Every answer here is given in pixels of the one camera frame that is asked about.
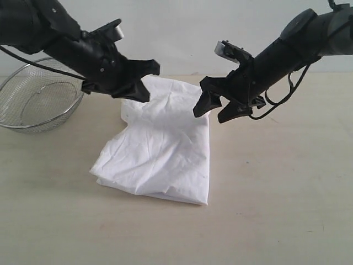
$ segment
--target metal strainer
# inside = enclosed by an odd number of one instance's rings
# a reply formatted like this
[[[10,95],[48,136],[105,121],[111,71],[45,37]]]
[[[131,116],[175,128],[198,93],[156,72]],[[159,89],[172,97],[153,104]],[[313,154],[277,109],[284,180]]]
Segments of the metal strainer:
[[[36,61],[75,73],[54,60]],[[40,133],[62,125],[79,106],[82,80],[25,65],[0,86],[0,126],[19,133]]]

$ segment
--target table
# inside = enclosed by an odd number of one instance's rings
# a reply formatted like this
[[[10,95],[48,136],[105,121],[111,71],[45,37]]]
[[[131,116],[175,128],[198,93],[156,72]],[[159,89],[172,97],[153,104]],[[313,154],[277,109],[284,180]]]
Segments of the table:
[[[0,129],[0,263],[350,264],[352,83],[351,73],[310,73],[261,121],[220,125],[213,111],[209,206],[96,184],[90,167],[125,127],[119,100],[86,96],[45,134]]]

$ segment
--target white towel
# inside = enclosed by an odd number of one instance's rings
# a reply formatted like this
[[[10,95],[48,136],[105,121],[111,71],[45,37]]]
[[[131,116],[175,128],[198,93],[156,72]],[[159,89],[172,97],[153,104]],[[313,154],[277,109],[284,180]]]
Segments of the white towel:
[[[149,103],[123,100],[127,128],[107,143],[91,173],[98,183],[134,195],[207,205],[209,118],[192,109],[198,86],[147,76]]]

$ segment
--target white cloth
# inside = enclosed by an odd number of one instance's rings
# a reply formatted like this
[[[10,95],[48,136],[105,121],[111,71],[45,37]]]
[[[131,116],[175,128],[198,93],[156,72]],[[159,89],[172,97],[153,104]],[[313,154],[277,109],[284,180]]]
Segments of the white cloth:
[[[149,103],[123,100],[127,128],[107,143],[91,173],[98,183],[134,195],[207,205],[209,118],[192,113],[198,86],[147,76]]]

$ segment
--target white wall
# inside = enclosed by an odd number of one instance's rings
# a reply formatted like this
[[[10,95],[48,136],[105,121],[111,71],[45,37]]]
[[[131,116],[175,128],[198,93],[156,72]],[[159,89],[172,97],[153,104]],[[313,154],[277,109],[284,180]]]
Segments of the white wall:
[[[156,59],[165,75],[227,73],[236,65],[213,53],[218,40],[228,39],[256,55],[301,11],[307,8],[318,13],[330,11],[327,0],[61,0],[61,3],[85,30],[121,18],[126,38],[117,43],[118,49],[131,59]],[[20,65],[21,62],[0,54],[0,75],[10,74]],[[353,57],[325,58],[312,71],[353,71]]]

